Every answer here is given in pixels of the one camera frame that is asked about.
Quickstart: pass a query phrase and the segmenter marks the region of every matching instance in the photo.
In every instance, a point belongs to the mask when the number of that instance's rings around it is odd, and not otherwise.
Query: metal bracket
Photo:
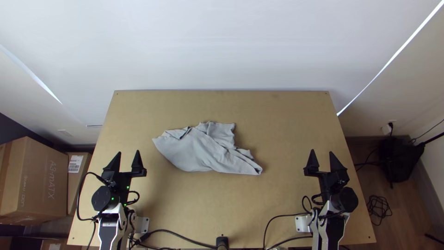
[[[303,216],[296,216],[295,223],[296,223],[297,232],[311,232],[310,229],[311,220],[312,216],[310,214]]]
[[[134,233],[147,233],[149,226],[148,217],[138,217],[136,216],[134,222]]]

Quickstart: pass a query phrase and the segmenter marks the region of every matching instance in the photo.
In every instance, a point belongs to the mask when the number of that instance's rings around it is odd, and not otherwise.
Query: power outlet
[[[387,123],[386,125],[381,127],[382,133],[384,135],[389,135],[392,132],[392,128],[390,127],[390,125]]]

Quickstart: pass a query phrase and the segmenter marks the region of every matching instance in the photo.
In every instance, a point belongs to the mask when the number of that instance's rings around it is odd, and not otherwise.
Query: barcode label
[[[78,173],[82,165],[83,156],[71,156],[68,165],[68,173]]]

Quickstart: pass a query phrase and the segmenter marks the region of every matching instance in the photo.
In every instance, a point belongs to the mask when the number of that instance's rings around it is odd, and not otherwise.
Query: box label
[[[60,250],[60,243],[49,245],[49,250]]]
[[[69,161],[68,173],[78,173],[82,165],[83,156],[71,156]]]

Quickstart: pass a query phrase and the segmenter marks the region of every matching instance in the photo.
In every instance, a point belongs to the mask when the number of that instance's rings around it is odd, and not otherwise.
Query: cardboard box
[[[0,145],[0,223],[66,216],[68,156],[29,137]]]
[[[9,236],[8,237],[5,237],[5,236],[0,237],[1,249],[8,250],[11,246],[11,241],[12,241],[12,237],[9,237]]]
[[[81,250],[82,246],[67,245],[67,239],[45,239],[42,241],[40,250]]]
[[[80,181],[88,172],[92,155],[89,153],[68,153],[68,156],[68,215],[75,215]]]
[[[82,246],[67,245],[63,238],[14,237],[9,250],[81,250]]]

